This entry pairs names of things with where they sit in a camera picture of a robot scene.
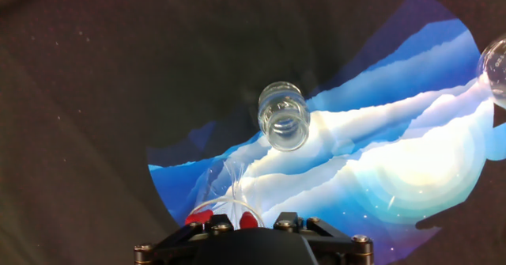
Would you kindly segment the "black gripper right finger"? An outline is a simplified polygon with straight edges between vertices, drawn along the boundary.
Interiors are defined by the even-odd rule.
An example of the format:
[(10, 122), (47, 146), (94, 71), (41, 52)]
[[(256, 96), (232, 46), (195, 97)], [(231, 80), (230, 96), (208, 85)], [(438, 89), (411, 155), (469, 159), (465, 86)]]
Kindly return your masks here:
[(301, 218), (296, 212), (281, 212), (273, 229), (301, 237), (306, 252), (318, 264), (374, 265), (371, 237), (363, 234), (351, 237), (321, 218)]

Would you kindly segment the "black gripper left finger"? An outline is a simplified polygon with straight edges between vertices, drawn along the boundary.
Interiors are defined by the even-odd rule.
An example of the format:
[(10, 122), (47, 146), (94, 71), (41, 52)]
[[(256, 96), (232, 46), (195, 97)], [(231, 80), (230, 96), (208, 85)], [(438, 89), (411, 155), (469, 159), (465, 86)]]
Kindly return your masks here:
[(190, 214), (182, 228), (159, 243), (135, 245), (134, 264), (173, 264), (177, 259), (195, 256), (210, 238), (233, 230), (226, 214)]

